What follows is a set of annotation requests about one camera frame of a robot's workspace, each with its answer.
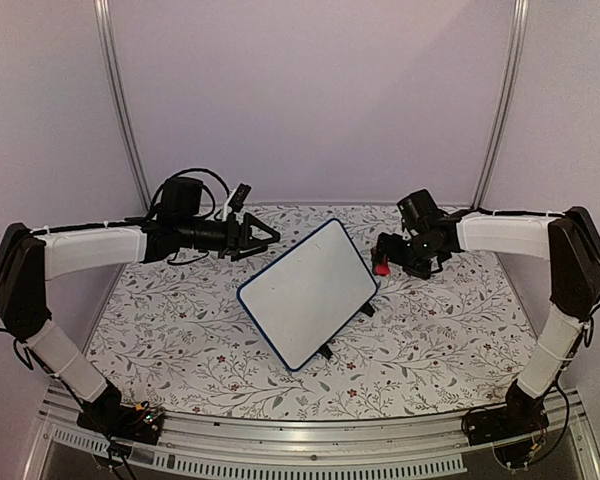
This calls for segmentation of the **red whiteboard eraser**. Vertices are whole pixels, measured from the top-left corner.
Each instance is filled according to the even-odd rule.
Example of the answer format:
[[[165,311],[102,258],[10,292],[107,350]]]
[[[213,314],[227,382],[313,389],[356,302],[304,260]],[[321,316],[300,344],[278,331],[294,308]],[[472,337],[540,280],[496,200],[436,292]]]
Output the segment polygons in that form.
[[[386,277],[391,271],[387,256],[380,252],[376,252],[372,257],[372,272],[375,276]]]

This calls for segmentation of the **small blue-framed whiteboard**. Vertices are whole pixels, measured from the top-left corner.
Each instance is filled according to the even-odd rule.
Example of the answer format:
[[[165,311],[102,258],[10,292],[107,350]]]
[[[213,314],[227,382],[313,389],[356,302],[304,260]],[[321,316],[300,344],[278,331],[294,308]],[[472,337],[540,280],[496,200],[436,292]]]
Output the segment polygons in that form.
[[[284,367],[301,370],[377,294],[343,223],[330,219],[237,290]]]

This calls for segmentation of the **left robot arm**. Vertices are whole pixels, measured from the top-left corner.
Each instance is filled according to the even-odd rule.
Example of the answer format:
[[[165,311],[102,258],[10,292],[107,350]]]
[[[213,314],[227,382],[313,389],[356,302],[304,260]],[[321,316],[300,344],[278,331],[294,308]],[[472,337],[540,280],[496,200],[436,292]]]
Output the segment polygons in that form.
[[[80,408],[78,426],[109,442],[157,444],[162,410],[148,402],[137,407],[123,403],[119,389],[53,321],[46,284],[99,267],[162,261],[182,249],[238,261],[280,240],[278,231],[243,212],[251,191],[246,184],[226,189],[223,206],[201,212],[201,198],[210,191],[196,177],[201,171],[189,168],[167,178],[142,217],[38,230],[13,223],[3,235],[0,333],[13,338],[16,354],[27,367],[39,365],[64,386]]]

